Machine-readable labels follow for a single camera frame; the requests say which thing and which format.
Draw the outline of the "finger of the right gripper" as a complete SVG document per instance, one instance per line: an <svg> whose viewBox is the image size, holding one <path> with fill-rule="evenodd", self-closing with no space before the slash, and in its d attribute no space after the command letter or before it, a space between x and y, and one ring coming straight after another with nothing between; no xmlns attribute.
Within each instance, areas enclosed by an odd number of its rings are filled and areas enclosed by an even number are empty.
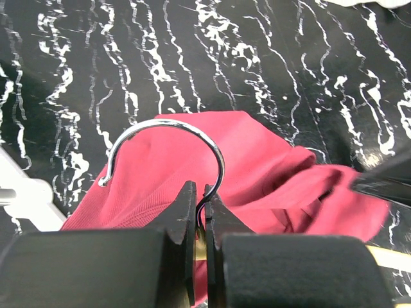
<svg viewBox="0 0 411 308"><path fill-rule="evenodd" d="M410 147L400 149L379 166L361 173L353 191L410 207Z"/></svg>

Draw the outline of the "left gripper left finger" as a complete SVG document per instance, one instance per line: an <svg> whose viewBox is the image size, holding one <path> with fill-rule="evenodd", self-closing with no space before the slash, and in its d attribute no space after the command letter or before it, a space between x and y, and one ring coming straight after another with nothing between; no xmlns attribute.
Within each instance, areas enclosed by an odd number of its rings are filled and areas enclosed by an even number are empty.
<svg viewBox="0 0 411 308"><path fill-rule="evenodd" d="M34 232L1 255L2 307L191 307L196 186L143 228Z"/></svg>

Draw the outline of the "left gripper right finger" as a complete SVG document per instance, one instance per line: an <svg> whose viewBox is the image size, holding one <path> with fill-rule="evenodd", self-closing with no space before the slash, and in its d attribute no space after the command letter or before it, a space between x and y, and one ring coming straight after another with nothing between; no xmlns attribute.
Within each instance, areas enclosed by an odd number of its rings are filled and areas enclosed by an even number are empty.
<svg viewBox="0 0 411 308"><path fill-rule="evenodd" d="M359 239L255 234L214 195L205 205L210 307L392 307Z"/></svg>

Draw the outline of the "dark red tank top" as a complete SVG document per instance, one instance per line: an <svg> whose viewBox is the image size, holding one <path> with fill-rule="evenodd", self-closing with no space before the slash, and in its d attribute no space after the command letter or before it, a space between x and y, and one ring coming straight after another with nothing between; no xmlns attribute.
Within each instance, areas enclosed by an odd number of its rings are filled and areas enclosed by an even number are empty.
<svg viewBox="0 0 411 308"><path fill-rule="evenodd" d="M185 180L204 185L255 232L338 234L368 240L384 201L349 190L349 167L320 166L244 112L174 114L136 124L64 230L137 228L153 221Z"/></svg>

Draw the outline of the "white tank top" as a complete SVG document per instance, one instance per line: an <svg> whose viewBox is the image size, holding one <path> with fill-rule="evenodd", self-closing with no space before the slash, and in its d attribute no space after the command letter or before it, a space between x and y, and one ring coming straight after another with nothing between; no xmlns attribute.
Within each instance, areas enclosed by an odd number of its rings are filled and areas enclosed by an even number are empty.
<svg viewBox="0 0 411 308"><path fill-rule="evenodd" d="M328 2L343 7L350 7L358 4L376 3L386 9L396 9L409 4L410 0L328 0Z"/></svg>

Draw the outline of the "black marbled mat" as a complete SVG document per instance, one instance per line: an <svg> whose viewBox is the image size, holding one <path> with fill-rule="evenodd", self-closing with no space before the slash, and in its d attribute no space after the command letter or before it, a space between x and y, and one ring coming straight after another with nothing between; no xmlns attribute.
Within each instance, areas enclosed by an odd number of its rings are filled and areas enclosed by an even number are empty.
<svg viewBox="0 0 411 308"><path fill-rule="evenodd" d="M1 149L78 206L131 124L243 110L321 164L410 144L410 6L2 1Z"/></svg>

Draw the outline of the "silver clothes rail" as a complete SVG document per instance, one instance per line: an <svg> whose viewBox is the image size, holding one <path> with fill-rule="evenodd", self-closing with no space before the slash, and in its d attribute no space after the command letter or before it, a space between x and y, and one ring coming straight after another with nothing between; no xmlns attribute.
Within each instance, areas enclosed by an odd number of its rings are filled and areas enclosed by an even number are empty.
<svg viewBox="0 0 411 308"><path fill-rule="evenodd" d="M53 203L53 189L44 180L30 178L1 149L1 207L16 219L28 219L41 232L62 228L66 217Z"/></svg>

